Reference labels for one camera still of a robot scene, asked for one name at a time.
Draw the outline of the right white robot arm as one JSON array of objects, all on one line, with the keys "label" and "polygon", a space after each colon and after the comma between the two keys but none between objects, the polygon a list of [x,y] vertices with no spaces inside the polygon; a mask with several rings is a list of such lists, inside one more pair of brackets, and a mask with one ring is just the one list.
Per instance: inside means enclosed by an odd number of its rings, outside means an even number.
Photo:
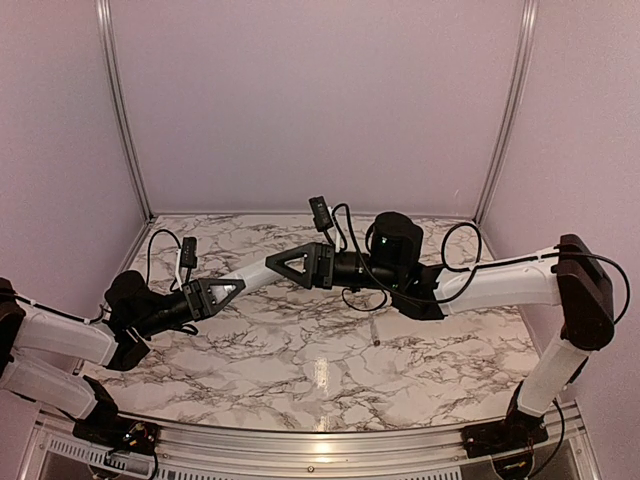
[{"label": "right white robot arm", "polygon": [[402,315],[439,321],[471,310],[503,306],[560,306],[564,323],[539,363],[517,387],[495,438],[515,448],[529,437],[556,395],[571,383],[590,354],[607,346],[615,331],[613,285],[603,258],[576,235],[524,257],[470,267],[420,262],[423,231],[398,212],[379,214],[365,244],[338,251],[321,243],[271,255],[269,269],[311,289],[378,289]]}]

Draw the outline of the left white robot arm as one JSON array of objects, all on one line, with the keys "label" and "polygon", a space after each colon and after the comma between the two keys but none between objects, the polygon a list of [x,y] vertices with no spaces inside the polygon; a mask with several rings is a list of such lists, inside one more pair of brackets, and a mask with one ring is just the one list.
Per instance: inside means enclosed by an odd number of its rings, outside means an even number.
[{"label": "left white robot arm", "polygon": [[1,291],[1,386],[57,408],[106,445],[125,438],[126,423],[115,402],[95,380],[66,373],[30,350],[63,354],[109,370],[134,369],[149,353],[153,336],[215,316],[244,291],[241,279],[197,279],[166,295],[152,291],[142,275],[119,274],[105,294],[109,318],[72,320],[42,306],[21,306],[10,287]]}]

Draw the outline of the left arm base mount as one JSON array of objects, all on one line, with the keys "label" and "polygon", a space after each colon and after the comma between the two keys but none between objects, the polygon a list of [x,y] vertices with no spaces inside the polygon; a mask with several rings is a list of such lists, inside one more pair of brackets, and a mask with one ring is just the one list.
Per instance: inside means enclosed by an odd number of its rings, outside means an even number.
[{"label": "left arm base mount", "polygon": [[73,435],[109,447],[115,452],[153,456],[159,426],[121,416],[115,401],[97,380],[88,376],[84,376],[83,380],[91,388],[96,404],[84,418],[74,419]]}]

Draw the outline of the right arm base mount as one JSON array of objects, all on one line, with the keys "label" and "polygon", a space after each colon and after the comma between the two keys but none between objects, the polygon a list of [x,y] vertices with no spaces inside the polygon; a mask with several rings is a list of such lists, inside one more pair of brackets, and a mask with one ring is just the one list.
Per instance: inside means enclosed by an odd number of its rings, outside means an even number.
[{"label": "right arm base mount", "polygon": [[533,417],[517,408],[522,385],[520,383],[514,391],[503,419],[462,429],[463,447],[469,458],[530,448],[549,439],[543,416]]}]

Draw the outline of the white remote control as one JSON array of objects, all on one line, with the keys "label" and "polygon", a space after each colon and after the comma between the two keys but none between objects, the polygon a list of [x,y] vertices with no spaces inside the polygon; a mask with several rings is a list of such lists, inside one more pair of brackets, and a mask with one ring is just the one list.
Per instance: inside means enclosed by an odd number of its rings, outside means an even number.
[{"label": "white remote control", "polygon": [[[222,282],[221,285],[214,285],[211,291],[214,298],[221,302],[227,297],[242,297],[258,291],[259,289],[286,280],[286,277],[276,273],[274,270],[266,266],[266,259],[262,258],[247,266],[234,270],[226,275],[218,277]],[[232,280],[241,280],[244,287],[240,289],[236,287]]]}]

